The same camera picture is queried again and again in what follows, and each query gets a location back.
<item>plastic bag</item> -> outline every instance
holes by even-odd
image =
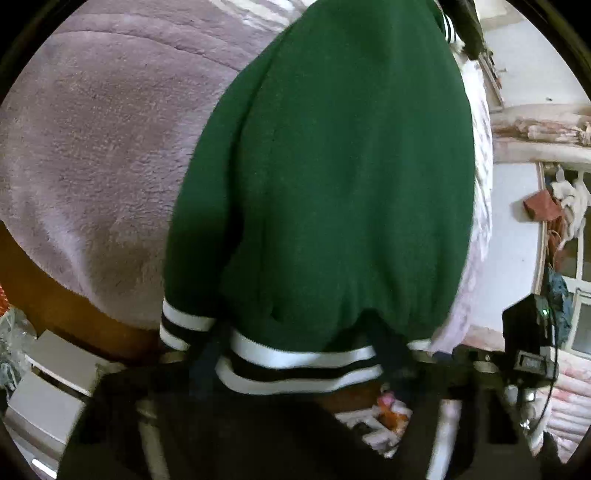
[[[0,388],[7,399],[30,369],[25,353],[37,338],[25,314],[10,306],[0,317]]]

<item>cable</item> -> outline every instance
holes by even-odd
[[[552,315],[552,324],[554,326],[554,377],[552,378],[552,383],[550,384],[550,390],[548,391],[548,397],[546,398],[546,403],[544,404],[542,413],[535,424],[535,428],[530,430],[530,435],[533,435],[534,432],[540,426],[540,422],[544,418],[544,414],[546,413],[546,409],[548,408],[548,404],[550,403],[550,398],[552,397],[552,390],[554,390],[554,384],[558,379],[558,325],[556,325],[556,318],[554,318],[554,315]]]

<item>purple fuzzy blanket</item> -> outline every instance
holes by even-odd
[[[157,327],[189,158],[219,96],[274,36],[208,0],[89,0],[0,107],[0,220],[60,284]]]

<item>jacket sleeve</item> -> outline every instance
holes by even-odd
[[[160,338],[186,350],[221,314],[220,275],[241,236],[232,188],[232,154],[269,64],[289,29],[223,94],[191,158],[168,232]]]

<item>wooden floor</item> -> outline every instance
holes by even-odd
[[[50,329],[88,350],[118,360],[139,360],[154,352],[158,332],[113,320],[85,298],[41,271],[0,222],[0,285],[40,334]]]

